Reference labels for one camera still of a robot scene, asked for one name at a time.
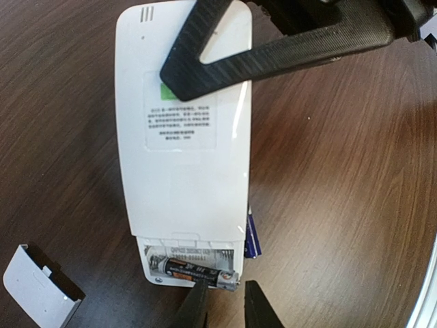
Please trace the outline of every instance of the black battery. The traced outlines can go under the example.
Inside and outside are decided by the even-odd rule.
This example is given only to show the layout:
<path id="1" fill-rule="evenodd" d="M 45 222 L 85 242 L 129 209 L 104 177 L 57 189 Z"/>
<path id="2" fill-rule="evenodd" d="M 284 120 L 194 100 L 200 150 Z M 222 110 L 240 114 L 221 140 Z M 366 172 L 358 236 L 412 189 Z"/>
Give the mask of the black battery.
<path id="1" fill-rule="evenodd" d="M 209 286 L 234 291 L 238 287 L 238 273 L 216 270 L 176 258 L 152 258 L 158 272 L 191 282 L 205 280 Z"/>

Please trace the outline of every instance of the white sticker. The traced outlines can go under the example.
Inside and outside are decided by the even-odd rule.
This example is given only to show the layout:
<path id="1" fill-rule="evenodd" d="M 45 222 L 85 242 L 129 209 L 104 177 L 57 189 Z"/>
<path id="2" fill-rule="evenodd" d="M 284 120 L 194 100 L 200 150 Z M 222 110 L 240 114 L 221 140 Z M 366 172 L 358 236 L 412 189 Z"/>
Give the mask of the white sticker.
<path id="1" fill-rule="evenodd" d="M 216 94 L 179 101 L 160 80 L 144 74 L 145 144 L 149 150 L 211 150 L 216 147 Z"/>

